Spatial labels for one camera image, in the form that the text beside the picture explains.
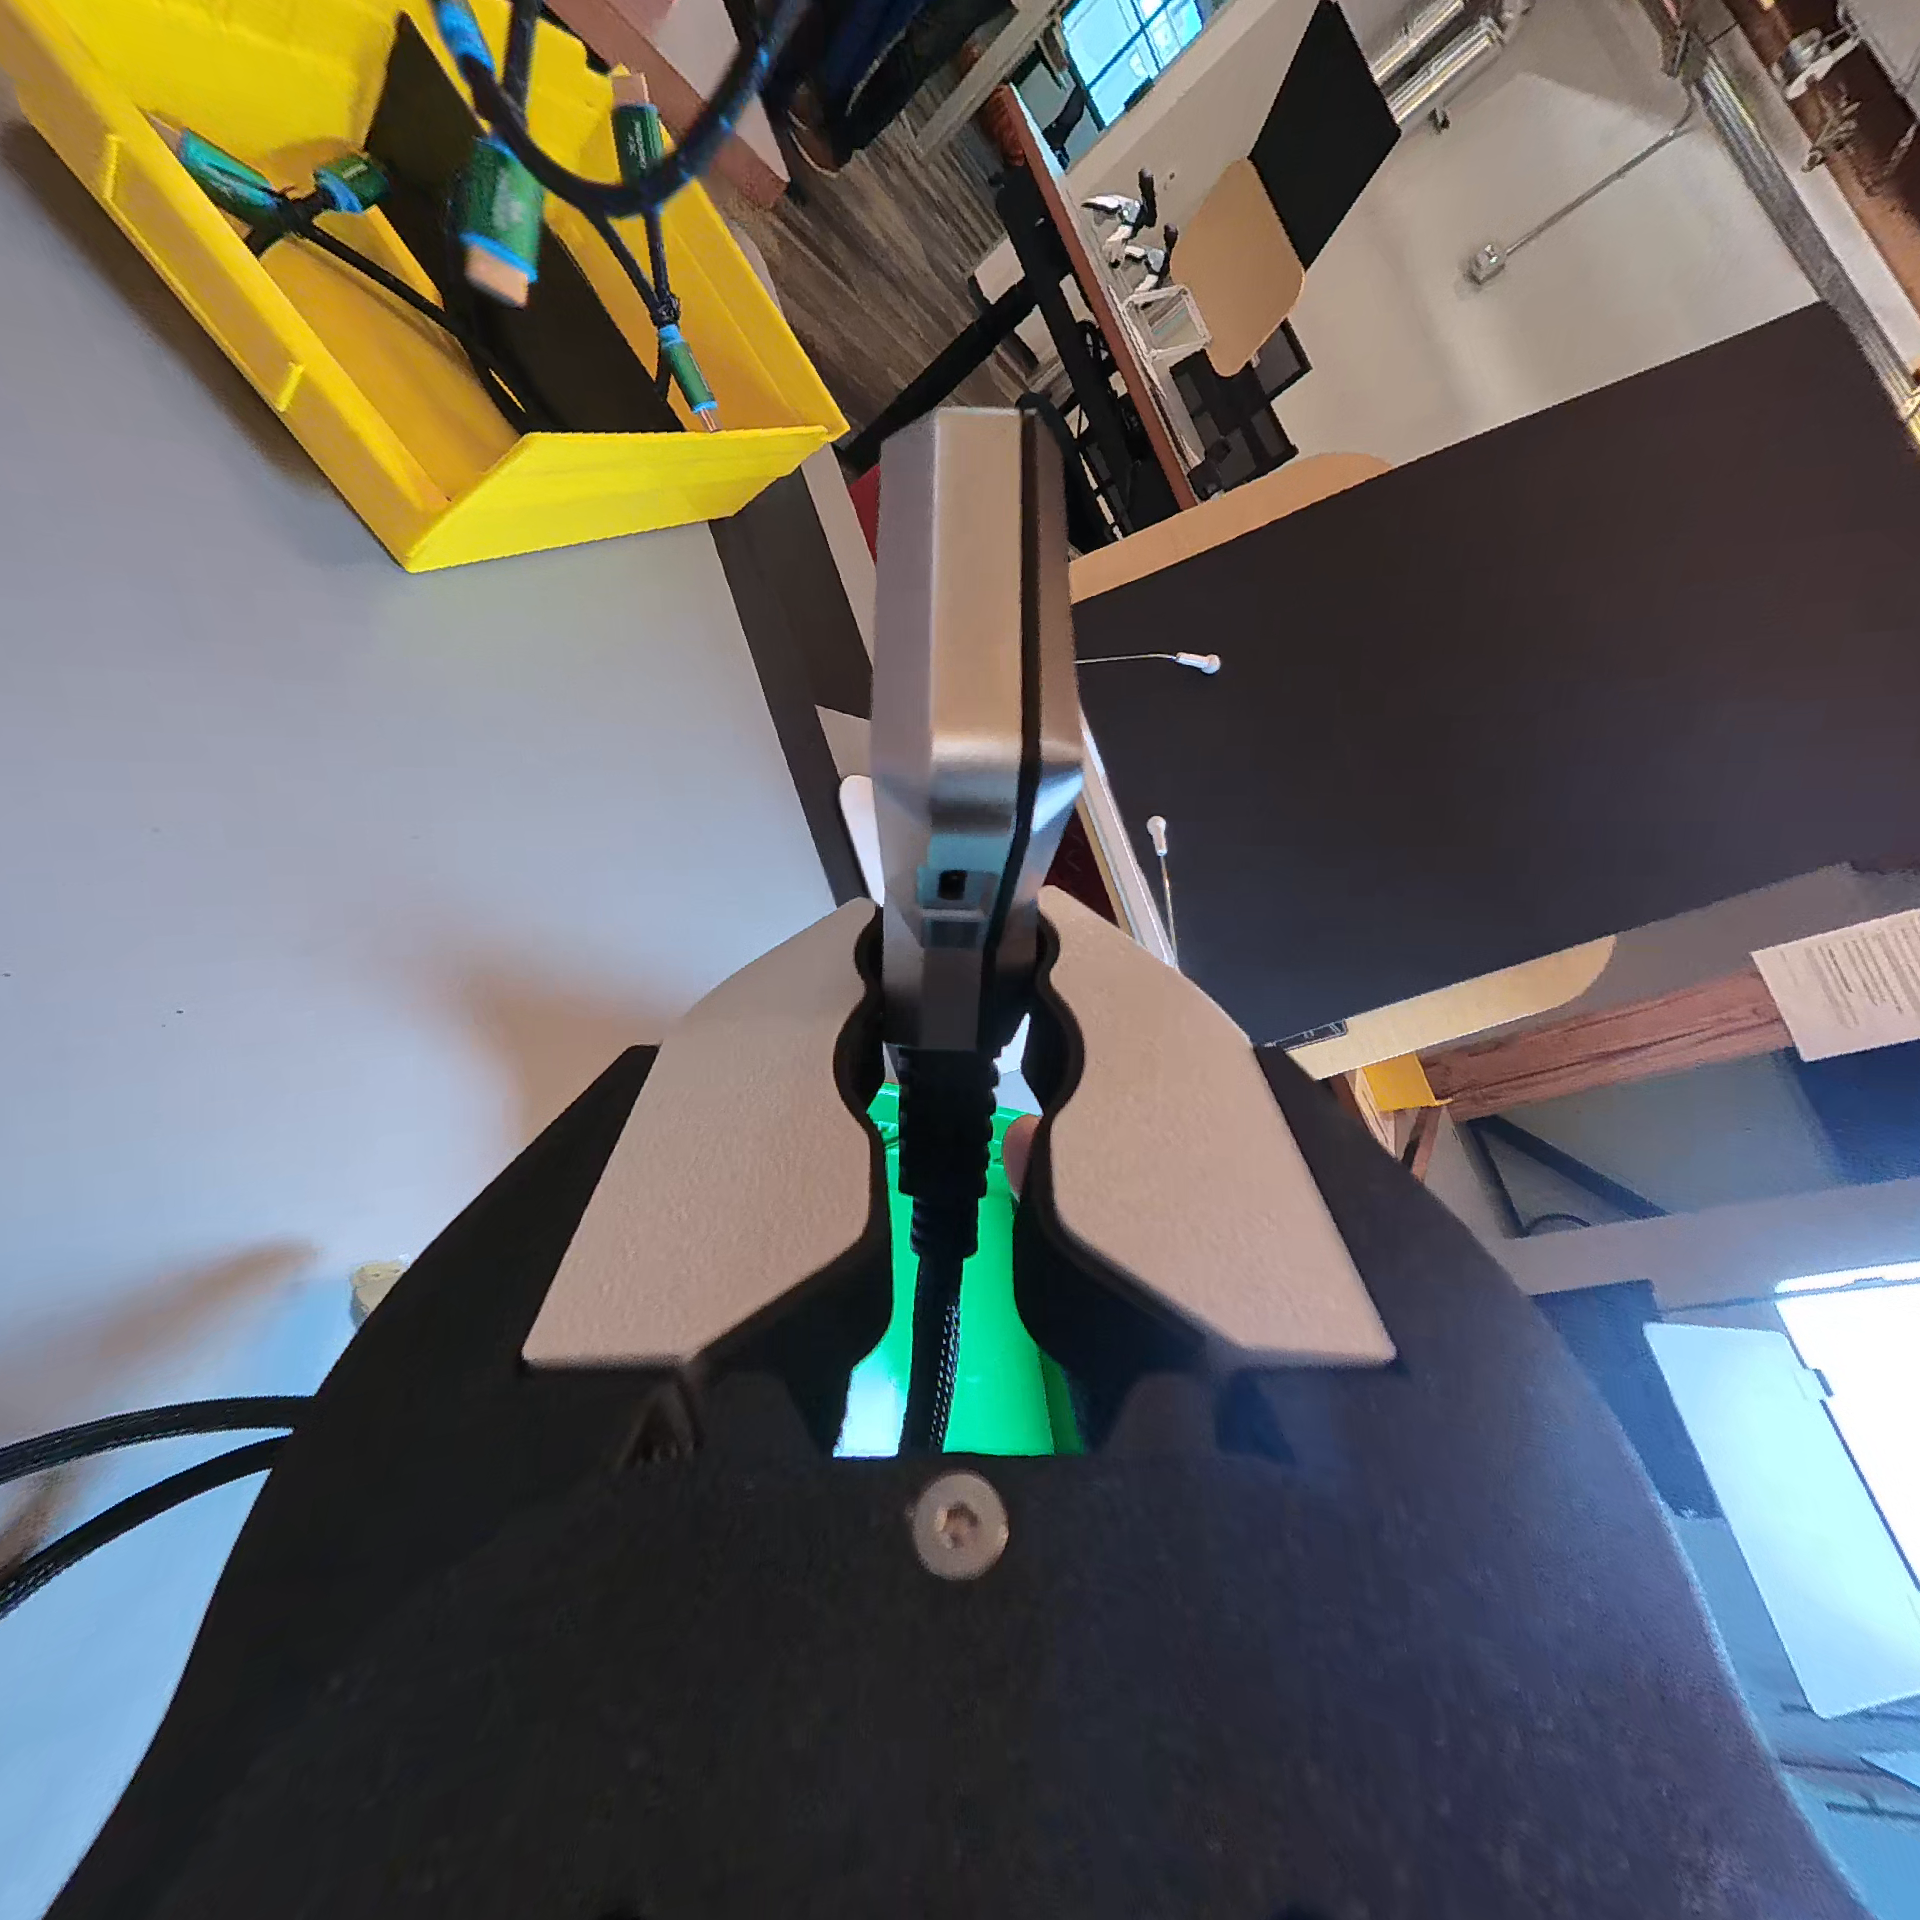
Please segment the white paper sign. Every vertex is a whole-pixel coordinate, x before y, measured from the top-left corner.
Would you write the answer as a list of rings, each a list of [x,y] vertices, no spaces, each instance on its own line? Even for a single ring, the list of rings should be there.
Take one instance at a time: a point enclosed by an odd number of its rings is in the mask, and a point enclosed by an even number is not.
[[[1750,956],[1805,1064],[1917,1041],[1917,909]]]

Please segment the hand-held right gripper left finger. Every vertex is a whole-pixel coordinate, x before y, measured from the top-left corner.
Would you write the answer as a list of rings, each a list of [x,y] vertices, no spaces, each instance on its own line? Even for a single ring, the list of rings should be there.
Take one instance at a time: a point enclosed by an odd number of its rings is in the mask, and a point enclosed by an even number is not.
[[[690,1368],[877,1256],[892,1313],[870,944],[846,904],[675,1021],[526,1335],[537,1371]]]

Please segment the bright white panel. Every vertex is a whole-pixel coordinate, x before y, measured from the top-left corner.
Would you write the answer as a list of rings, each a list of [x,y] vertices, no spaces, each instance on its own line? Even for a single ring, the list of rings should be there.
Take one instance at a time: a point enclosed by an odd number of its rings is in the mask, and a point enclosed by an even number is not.
[[[1747,1306],[1771,1322],[1653,1322],[1653,1362],[1812,1714],[1913,1701],[1915,1265]]]

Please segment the yellow plastic bin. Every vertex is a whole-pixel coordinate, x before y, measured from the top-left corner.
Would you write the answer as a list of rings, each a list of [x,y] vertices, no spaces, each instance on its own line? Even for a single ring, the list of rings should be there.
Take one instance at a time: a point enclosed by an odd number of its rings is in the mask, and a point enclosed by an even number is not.
[[[534,556],[731,517],[846,421],[708,192],[662,208],[668,276],[718,402],[679,434],[516,432],[438,328],[316,248],[251,257],[237,223],[151,125],[190,129],[298,194],[369,129],[406,16],[458,85],[434,4],[4,4],[4,77],[27,125],[165,285],[167,306],[282,421],[409,572]],[[441,303],[382,204],[324,229]],[[635,351],[657,332],[587,220],[545,231]]]

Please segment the cluttered wooden desk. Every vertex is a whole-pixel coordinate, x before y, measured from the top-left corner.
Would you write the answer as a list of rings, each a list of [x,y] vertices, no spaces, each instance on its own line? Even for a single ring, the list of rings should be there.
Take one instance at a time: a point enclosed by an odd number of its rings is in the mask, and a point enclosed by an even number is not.
[[[1030,111],[997,85],[978,115],[1003,160],[994,204],[1020,263],[1014,288],[1061,362],[1070,476],[1105,545],[1275,474],[1299,458],[1275,395],[1310,370],[1290,319],[1241,372],[1214,372],[1210,328],[1175,280],[1140,297],[1108,260]]]

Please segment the tan cardboard sheet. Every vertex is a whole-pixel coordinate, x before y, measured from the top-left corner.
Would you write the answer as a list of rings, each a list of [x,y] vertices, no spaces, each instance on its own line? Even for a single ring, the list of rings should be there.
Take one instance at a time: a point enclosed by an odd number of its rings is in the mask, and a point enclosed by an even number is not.
[[[1179,229],[1177,280],[1207,325],[1207,360],[1231,377],[1290,321],[1306,265],[1252,160],[1234,160]]]

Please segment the green plastic bin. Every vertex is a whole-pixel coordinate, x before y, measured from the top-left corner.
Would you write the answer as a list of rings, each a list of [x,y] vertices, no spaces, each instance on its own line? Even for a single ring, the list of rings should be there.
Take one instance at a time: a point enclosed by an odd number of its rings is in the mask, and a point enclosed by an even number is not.
[[[882,1087],[870,1121],[885,1153],[892,1209],[893,1313],[879,1344],[855,1368],[835,1443],[839,1456],[893,1456],[905,1416],[919,1260],[910,1243],[910,1200],[898,1187],[898,1091]],[[1014,1298],[1018,1197],[1003,1178],[1001,1140],[1018,1111],[997,1109],[987,1191],[978,1204],[977,1252],[963,1282],[963,1322],[946,1452],[1046,1456],[1077,1452],[1061,1370],[1027,1332]]]

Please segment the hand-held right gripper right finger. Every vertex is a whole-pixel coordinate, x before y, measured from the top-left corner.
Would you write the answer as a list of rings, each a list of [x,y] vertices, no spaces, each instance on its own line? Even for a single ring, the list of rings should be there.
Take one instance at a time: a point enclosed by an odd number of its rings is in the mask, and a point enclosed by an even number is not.
[[[1181,971],[1039,893],[1042,1125],[1014,1298],[1070,1376],[1397,1357],[1257,1048]]]

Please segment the black bin divider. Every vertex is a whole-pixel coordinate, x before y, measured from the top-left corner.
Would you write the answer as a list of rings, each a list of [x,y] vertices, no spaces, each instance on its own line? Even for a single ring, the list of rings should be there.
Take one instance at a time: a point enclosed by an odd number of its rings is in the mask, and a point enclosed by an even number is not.
[[[391,183],[382,210],[465,344],[479,351],[515,427],[679,434],[684,423],[657,389],[657,351],[629,344],[558,235],[541,234],[527,306],[498,304],[469,285],[453,218],[475,130],[461,91],[405,16],[366,141]]]

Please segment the wooden beam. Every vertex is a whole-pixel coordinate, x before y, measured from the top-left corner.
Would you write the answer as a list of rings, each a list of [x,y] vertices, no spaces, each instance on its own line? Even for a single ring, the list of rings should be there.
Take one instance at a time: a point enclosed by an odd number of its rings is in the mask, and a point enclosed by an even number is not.
[[[1747,962],[1676,993],[1358,1067],[1345,1082],[1381,1114],[1445,1109],[1478,1121],[1782,1049],[1791,1049],[1787,1021]]]

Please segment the black panel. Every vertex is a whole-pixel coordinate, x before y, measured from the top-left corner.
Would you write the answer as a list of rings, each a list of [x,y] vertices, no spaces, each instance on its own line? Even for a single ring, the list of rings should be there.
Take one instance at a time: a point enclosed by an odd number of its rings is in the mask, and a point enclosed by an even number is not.
[[[1348,18],[1335,3],[1317,4],[1251,149],[1303,268],[1324,253],[1399,141],[1401,125]]]

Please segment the grey hdmi hub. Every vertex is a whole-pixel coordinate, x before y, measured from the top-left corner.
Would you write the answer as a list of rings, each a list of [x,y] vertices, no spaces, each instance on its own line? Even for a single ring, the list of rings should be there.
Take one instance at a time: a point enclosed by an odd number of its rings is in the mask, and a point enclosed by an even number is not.
[[[885,1036],[994,1059],[1083,788],[1065,465],[1042,415],[950,408],[879,458],[870,779]]]

